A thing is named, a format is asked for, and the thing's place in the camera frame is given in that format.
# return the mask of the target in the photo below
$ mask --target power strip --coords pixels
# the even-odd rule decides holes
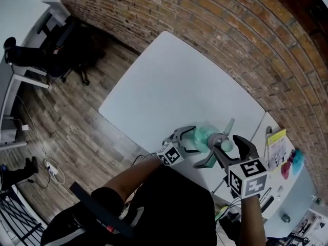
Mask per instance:
[[[57,175],[58,174],[58,169],[56,167],[54,167],[52,164],[50,164],[49,162],[46,163],[47,168],[49,168],[50,173],[52,173],[53,175]]]

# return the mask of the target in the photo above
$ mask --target cable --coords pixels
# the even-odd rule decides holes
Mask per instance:
[[[7,165],[8,155],[10,154],[11,151],[12,151],[12,149],[10,149],[10,151],[7,153],[7,156],[6,156],[6,158],[5,158],[5,165]]]
[[[226,245],[224,245],[224,243],[223,243],[223,241],[222,241],[222,239],[221,239],[220,235],[217,233],[217,231],[215,231],[215,232],[216,232],[217,236],[219,236],[219,239],[221,240],[221,242],[222,242],[223,246],[226,246]]]
[[[263,194],[262,198],[260,199],[260,204],[263,202],[263,200],[266,198],[266,195],[269,194],[269,192],[271,191],[271,187],[269,187],[266,192]]]
[[[155,153],[149,153],[148,155],[144,156],[144,155],[139,155],[135,158],[135,160],[132,162],[131,166],[134,166],[134,164],[136,163],[136,161],[141,157],[142,160],[147,159],[149,156],[153,156],[155,155]]]
[[[37,133],[37,136],[35,135],[35,133],[34,133],[34,131],[31,129],[31,131],[32,131],[32,133],[33,133],[33,135],[34,135],[34,137],[35,137],[35,139],[38,141],[38,143],[39,143],[39,145],[40,145],[40,147],[41,147],[41,149],[42,149],[42,151],[43,151],[43,155],[44,155],[44,158],[43,158],[43,161],[42,161],[42,163],[43,163],[43,165],[45,166],[45,168],[47,168],[47,166],[44,164],[44,161],[46,161],[47,163],[48,163],[48,160],[47,159],[49,159],[49,160],[51,160],[52,162],[54,162],[55,163],[55,165],[57,166],[57,169],[58,170],[60,170],[61,171],[61,173],[62,173],[62,175],[63,175],[63,181],[62,182],[59,182],[58,180],[57,180],[57,178],[55,177],[55,175],[54,174],[51,174],[51,172],[49,171],[49,175],[50,175],[50,178],[51,177],[53,177],[53,179],[55,180],[55,182],[56,183],[58,183],[71,197],[73,197],[74,199],[77,199],[75,196],[73,196],[63,185],[65,184],[65,173],[63,172],[63,170],[61,169],[61,167],[59,166],[59,164],[55,161],[55,160],[53,160],[51,157],[49,157],[48,155],[47,155],[47,153],[46,153],[46,150],[45,150],[45,147],[44,147],[44,145],[43,145],[43,143],[41,143],[41,140],[40,140],[40,134],[39,134],[39,131],[37,130],[37,128],[36,128],[36,125],[35,125],[35,123],[34,123],[34,120],[32,119],[32,117],[31,117],[31,115],[30,115],[30,113],[28,112],[28,110],[27,110],[27,108],[26,108],[26,106],[25,106],[25,103],[23,102],[23,100],[19,97],[19,96],[16,96],[16,97],[18,97],[18,99],[22,102],[22,104],[23,104],[23,106],[24,106],[24,109],[25,109],[25,111],[26,111],[26,113],[27,113],[27,115],[29,116],[29,118],[31,119],[31,121],[32,121],[32,124],[33,124],[33,126],[34,126],[34,129],[35,129],[35,131],[36,131],[36,133]]]
[[[238,199],[240,199],[239,197],[238,198],[235,198],[231,203],[230,203],[230,205],[226,208],[226,210],[223,212],[223,214],[216,220],[216,222],[218,222],[224,215],[225,215],[225,213],[227,212],[227,210],[229,210],[229,209],[231,209],[231,208],[233,208],[233,207],[235,207],[235,206],[239,206],[239,205],[241,205],[241,204],[235,204],[235,203],[239,203],[239,202],[241,202],[241,199],[238,201]]]

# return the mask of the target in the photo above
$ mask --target blue object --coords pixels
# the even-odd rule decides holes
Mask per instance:
[[[303,164],[304,164],[304,155],[301,150],[296,149],[295,157],[294,157],[293,164],[292,164],[294,176],[300,172]]]

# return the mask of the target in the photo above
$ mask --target shoe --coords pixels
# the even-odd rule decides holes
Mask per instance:
[[[29,158],[26,158],[24,169],[27,169],[28,171],[30,171],[31,174],[38,173],[39,169],[37,167],[36,157],[32,157],[32,161]]]

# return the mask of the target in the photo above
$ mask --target chair leg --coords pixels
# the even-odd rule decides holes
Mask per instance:
[[[88,86],[90,82],[87,80],[87,73],[86,73],[85,69],[83,69],[82,66],[79,65],[76,68],[76,72],[80,75],[82,84],[85,86]]]

